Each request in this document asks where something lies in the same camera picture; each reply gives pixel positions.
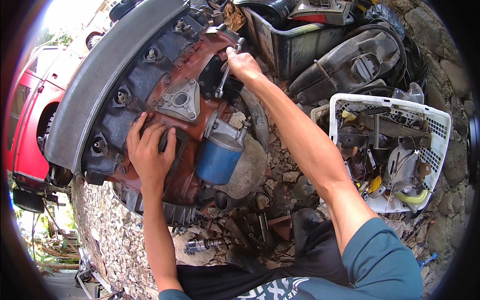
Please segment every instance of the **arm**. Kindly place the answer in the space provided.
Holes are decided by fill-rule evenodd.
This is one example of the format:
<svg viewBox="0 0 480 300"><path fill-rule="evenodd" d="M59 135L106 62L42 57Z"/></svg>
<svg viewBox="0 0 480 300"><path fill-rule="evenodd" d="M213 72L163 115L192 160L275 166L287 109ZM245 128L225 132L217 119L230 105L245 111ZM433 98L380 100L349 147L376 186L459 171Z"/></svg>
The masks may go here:
<svg viewBox="0 0 480 300"><path fill-rule="evenodd" d="M293 159L327 204L343 254L355 232L377 214L360 197L330 138L262 74L249 53L227 48L227 55L230 70L268 109Z"/></svg>
<svg viewBox="0 0 480 300"><path fill-rule="evenodd" d="M140 139L146 117L143 112L127 135L129 158L142 183L145 249L158 291L183 290L177 278L175 248L162 207L165 176L175 158L175 128L168 132L165 152L159 153L158 143L167 128L163 122L152 125L145 129Z"/></svg>

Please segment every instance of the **hand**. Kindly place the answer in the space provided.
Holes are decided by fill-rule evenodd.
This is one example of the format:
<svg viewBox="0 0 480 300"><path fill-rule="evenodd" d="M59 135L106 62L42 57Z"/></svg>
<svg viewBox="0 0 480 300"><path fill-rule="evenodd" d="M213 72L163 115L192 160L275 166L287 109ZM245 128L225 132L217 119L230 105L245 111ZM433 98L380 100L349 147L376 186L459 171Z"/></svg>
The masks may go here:
<svg viewBox="0 0 480 300"><path fill-rule="evenodd" d="M144 130L140 138L140 129L145 123L147 113L143 112L134 122L127 135L128 156L142 183L142 194L149 198L161 198L165 176L175 158L175 128L172 127L167 136L167 147L158 152L160 137L167 128L164 122L154 124Z"/></svg>
<svg viewBox="0 0 480 300"><path fill-rule="evenodd" d="M250 53L237 54L232 47L227 48L228 66L230 71L249 88L251 82L259 76L263 77L260 66Z"/></svg>

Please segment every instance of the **forearm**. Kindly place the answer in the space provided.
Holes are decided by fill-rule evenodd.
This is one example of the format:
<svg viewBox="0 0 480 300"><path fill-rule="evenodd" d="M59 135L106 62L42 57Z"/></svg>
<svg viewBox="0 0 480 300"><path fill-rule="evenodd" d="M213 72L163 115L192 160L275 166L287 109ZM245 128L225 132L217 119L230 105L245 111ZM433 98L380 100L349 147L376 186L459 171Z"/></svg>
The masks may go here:
<svg viewBox="0 0 480 300"><path fill-rule="evenodd" d="M250 90L272 115L291 156L327 204L340 253L369 219L377 216L360 197L330 138L265 76L252 78Z"/></svg>
<svg viewBox="0 0 480 300"><path fill-rule="evenodd" d="M161 192L143 196L145 249L158 291L183 290L177 278L175 247L165 221Z"/></svg>

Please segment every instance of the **shirt sleeve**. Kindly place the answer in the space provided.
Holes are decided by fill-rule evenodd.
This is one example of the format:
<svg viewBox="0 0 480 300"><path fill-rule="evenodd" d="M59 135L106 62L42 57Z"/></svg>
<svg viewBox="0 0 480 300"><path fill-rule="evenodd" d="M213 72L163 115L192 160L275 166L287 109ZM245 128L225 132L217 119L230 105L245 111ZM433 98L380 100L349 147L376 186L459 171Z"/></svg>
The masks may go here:
<svg viewBox="0 0 480 300"><path fill-rule="evenodd" d="M192 300L179 289L165 289L158 294L158 300Z"/></svg>
<svg viewBox="0 0 480 300"><path fill-rule="evenodd" d="M380 218L353 235L342 262L357 291L382 299L421 299L420 268L412 251Z"/></svg>

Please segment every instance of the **blue oil filter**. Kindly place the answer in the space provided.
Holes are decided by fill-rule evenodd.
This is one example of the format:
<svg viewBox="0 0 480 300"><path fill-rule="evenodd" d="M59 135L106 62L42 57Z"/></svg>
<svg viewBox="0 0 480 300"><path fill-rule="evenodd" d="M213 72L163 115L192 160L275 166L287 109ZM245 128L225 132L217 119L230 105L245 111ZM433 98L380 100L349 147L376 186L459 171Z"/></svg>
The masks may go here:
<svg viewBox="0 0 480 300"><path fill-rule="evenodd" d="M243 143L233 137L212 133L204 142L195 170L197 176L209 185L227 184L244 149Z"/></svg>

